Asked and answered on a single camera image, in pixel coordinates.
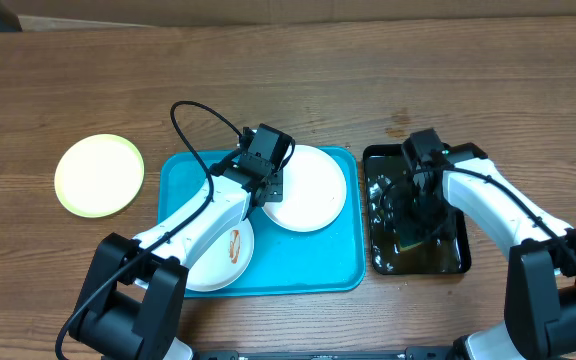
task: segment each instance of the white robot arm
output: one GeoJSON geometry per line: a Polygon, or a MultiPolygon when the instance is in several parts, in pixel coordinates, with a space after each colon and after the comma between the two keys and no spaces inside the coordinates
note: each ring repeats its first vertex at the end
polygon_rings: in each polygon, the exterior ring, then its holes
{"type": "Polygon", "coordinates": [[[509,261],[504,321],[457,340],[450,358],[546,359],[576,351],[576,283],[558,289],[555,281],[576,276],[576,229],[519,192],[473,144],[446,150],[430,129],[412,134],[402,151],[417,196],[463,211],[509,261]]]}
{"type": "MultiPolygon", "coordinates": [[[[473,158],[458,162],[455,167],[489,175],[504,184],[557,235],[565,236],[566,230],[572,228],[568,223],[546,213],[512,186],[490,159],[473,158]]],[[[550,236],[536,227],[532,219],[514,201],[489,182],[447,170],[443,174],[442,186],[448,203],[473,219],[495,242],[506,259],[510,248],[521,245],[525,239],[550,240],[550,236]]],[[[470,360],[524,359],[510,339],[505,322],[469,336],[465,345],[470,360]]]]}
{"type": "MultiPolygon", "coordinates": [[[[162,259],[178,258],[188,269],[199,260],[208,248],[231,227],[246,218],[250,206],[250,192],[242,185],[225,176],[213,176],[215,186],[212,202],[197,218],[170,238],[170,241],[153,250],[162,259]]],[[[152,245],[166,232],[188,218],[208,196],[208,181],[181,208],[154,228],[137,234],[142,249],[152,245]]]]}

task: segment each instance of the blue tray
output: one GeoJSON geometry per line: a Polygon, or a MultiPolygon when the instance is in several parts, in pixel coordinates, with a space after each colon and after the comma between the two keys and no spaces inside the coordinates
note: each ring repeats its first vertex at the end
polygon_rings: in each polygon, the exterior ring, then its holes
{"type": "MultiPolygon", "coordinates": [[[[244,273],[232,284],[213,292],[186,290],[187,298],[302,294],[355,288],[366,273],[364,231],[359,197],[357,161],[340,147],[321,150],[339,164],[346,177],[346,204],[327,227],[309,233],[286,230],[255,209],[250,223],[255,250],[244,273]]],[[[204,151],[206,165],[229,151],[204,151]]],[[[173,155],[161,170],[159,221],[163,221],[201,188],[205,175],[190,153],[173,155]]]]}

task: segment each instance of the food stain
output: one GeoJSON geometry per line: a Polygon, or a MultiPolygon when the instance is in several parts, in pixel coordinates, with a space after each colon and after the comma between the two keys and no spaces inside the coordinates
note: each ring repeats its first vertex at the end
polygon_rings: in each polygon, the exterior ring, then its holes
{"type": "Polygon", "coordinates": [[[395,122],[395,124],[400,126],[410,125],[412,122],[410,120],[410,116],[408,116],[408,108],[402,108],[401,110],[392,114],[392,120],[395,122]]]}
{"type": "Polygon", "coordinates": [[[406,138],[408,136],[408,134],[406,134],[406,130],[404,130],[404,129],[387,128],[386,134],[388,134],[388,136],[390,136],[390,137],[397,138],[397,139],[406,138]]]}
{"type": "Polygon", "coordinates": [[[241,250],[241,236],[239,230],[233,230],[230,232],[230,261],[233,264],[239,260],[239,250],[241,250]]]}
{"type": "Polygon", "coordinates": [[[412,122],[410,116],[408,116],[408,108],[402,108],[391,116],[392,121],[395,123],[395,127],[387,128],[386,134],[392,138],[405,139],[408,137],[408,133],[404,129],[406,126],[410,125],[412,122]]]}

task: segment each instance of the sauce residue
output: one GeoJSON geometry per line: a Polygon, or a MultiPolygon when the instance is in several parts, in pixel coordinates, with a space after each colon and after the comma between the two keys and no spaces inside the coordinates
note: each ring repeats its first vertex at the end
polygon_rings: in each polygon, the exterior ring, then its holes
{"type": "Polygon", "coordinates": [[[230,232],[230,261],[233,264],[236,264],[237,260],[239,260],[240,249],[241,236],[239,235],[239,230],[233,230],[230,232]]]}

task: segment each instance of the yellow plate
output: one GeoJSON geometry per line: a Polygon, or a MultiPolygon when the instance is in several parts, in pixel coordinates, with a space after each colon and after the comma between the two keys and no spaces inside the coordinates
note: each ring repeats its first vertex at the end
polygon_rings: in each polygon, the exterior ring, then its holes
{"type": "Polygon", "coordinates": [[[93,135],[73,145],[55,171],[55,192],[75,215],[113,214],[135,198],[144,179],[144,161],[130,141],[93,135]]]}

